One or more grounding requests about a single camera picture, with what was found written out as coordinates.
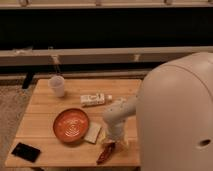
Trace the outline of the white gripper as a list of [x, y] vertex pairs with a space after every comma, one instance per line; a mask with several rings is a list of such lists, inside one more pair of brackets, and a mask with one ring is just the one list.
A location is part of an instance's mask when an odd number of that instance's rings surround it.
[[[125, 137], [125, 123], [118, 123], [115, 125], [108, 125], [106, 130], [106, 136], [112, 141], [121, 141], [121, 144], [124, 148], [129, 147], [129, 141]], [[111, 141], [106, 141], [104, 146], [111, 144]]]

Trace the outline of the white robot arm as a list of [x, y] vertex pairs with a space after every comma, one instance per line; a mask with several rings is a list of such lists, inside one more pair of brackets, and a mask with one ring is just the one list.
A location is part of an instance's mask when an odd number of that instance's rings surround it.
[[213, 171], [213, 53], [194, 53], [149, 72], [136, 95], [106, 108], [107, 136], [122, 138], [131, 115], [142, 171]]

